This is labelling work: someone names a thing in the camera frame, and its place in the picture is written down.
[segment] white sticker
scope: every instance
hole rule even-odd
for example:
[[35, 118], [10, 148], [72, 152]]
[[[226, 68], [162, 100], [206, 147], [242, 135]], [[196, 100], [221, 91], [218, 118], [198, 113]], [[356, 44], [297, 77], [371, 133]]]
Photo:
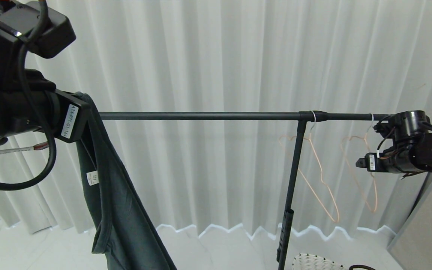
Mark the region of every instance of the white sticker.
[[71, 138], [72, 128], [74, 127], [74, 121], [78, 115], [78, 106], [70, 104], [67, 108], [66, 119], [64, 120], [63, 130], [61, 131], [61, 136], [69, 139]]
[[376, 170], [376, 164], [374, 162], [374, 155], [369, 155], [369, 169], [371, 171], [375, 171]]
[[88, 179], [88, 183], [90, 186], [96, 185], [99, 183], [98, 179], [98, 171], [90, 171], [86, 173], [86, 178]]

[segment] curtain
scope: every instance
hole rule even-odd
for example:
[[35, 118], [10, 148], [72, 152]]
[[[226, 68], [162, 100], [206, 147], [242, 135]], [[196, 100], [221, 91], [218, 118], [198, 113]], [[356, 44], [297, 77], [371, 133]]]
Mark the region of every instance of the curtain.
[[[70, 18], [77, 40], [53, 59], [29, 55], [63, 91], [88, 93], [101, 111], [305, 111], [397, 113], [425, 110], [432, 120], [432, 1], [49, 0]], [[312, 128], [323, 178], [339, 210], [333, 222], [298, 174], [293, 228], [326, 235], [336, 226], [383, 225], [397, 232], [425, 176], [401, 180], [354, 169], [340, 149], [371, 123], [328, 121]], [[242, 224], [274, 234], [282, 220], [295, 121], [105, 121], [151, 220], [203, 232]], [[375, 150], [381, 136], [369, 130]], [[3, 148], [43, 142], [11, 137]], [[29, 233], [92, 225], [74, 145], [57, 142], [56, 165], [33, 188], [0, 191], [0, 220]], [[343, 145], [351, 166], [367, 152]], [[36, 176], [47, 150], [0, 156], [0, 181]], [[300, 163], [329, 213], [336, 208], [305, 142]]]

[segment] white marble floor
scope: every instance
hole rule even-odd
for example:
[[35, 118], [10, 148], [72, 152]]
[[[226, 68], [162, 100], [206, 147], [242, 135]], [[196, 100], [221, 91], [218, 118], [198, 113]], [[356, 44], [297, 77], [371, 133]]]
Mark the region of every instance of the white marble floor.
[[[209, 227], [198, 237], [194, 227], [175, 232], [172, 227], [158, 229], [166, 248], [179, 270], [275, 270], [279, 236], [264, 231], [252, 239], [241, 227], [229, 232]], [[29, 235], [23, 226], [4, 228], [0, 223], [0, 270], [105, 270], [104, 255], [91, 254], [95, 230], [77, 234], [74, 229], [45, 229]], [[334, 260], [345, 266], [366, 264], [377, 270], [401, 270], [386, 252], [393, 237], [387, 229], [377, 233], [358, 231], [348, 239], [335, 230], [321, 238], [317, 229], [293, 234], [286, 269], [291, 269], [293, 256], [311, 253]]]

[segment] wicker basket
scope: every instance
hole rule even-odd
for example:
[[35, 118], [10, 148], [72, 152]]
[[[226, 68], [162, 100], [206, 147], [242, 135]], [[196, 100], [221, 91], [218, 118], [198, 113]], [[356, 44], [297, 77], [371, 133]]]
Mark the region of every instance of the wicker basket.
[[353, 269], [366, 269], [375, 270], [366, 265], [353, 265], [349, 268], [344, 267], [341, 264], [335, 263], [334, 261], [328, 260], [327, 258], [311, 255], [301, 254], [294, 258], [293, 270], [353, 270]]

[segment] dark garment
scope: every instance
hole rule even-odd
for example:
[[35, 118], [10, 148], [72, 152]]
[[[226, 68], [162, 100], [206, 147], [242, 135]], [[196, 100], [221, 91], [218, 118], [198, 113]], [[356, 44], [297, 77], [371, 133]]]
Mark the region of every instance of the dark garment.
[[[76, 145], [84, 197], [96, 226], [93, 253], [106, 255], [109, 270], [175, 270], [94, 102], [87, 94], [77, 93], [77, 97], [91, 105], [88, 123]], [[86, 173], [96, 170], [99, 183], [89, 185]]]

